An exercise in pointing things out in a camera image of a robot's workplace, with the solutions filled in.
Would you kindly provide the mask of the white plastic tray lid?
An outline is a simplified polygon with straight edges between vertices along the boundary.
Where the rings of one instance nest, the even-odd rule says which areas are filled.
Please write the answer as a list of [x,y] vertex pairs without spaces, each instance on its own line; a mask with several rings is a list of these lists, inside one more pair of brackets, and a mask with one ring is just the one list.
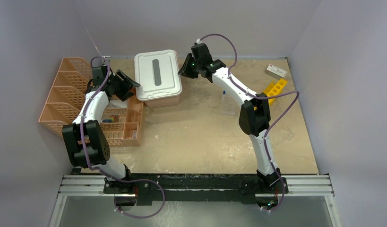
[[174,50],[139,53],[134,57],[136,96],[140,101],[179,96],[178,55]]

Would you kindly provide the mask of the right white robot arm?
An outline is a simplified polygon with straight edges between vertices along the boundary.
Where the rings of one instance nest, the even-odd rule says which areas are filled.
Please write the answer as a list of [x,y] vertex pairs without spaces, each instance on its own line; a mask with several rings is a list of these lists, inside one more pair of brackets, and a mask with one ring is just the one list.
[[195,58],[189,53],[180,68],[179,75],[191,79],[202,75],[218,85],[240,106],[239,127],[251,140],[257,160],[258,186],[263,192],[272,191],[278,183],[284,184],[280,170],[275,163],[271,146],[266,136],[270,128],[270,110],[264,93],[252,94],[221,60],[210,57]]

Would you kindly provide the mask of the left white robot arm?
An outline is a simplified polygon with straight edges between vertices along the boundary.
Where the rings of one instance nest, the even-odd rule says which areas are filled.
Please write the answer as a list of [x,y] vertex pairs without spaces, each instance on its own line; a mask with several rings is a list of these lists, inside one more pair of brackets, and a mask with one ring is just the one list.
[[134,187],[131,172],[125,164],[111,158],[100,123],[113,96],[126,101],[134,96],[132,90],[141,85],[121,70],[113,72],[109,66],[92,67],[91,72],[80,113],[61,130],[67,154],[74,167],[98,170],[109,185],[115,182],[121,193],[129,193]]

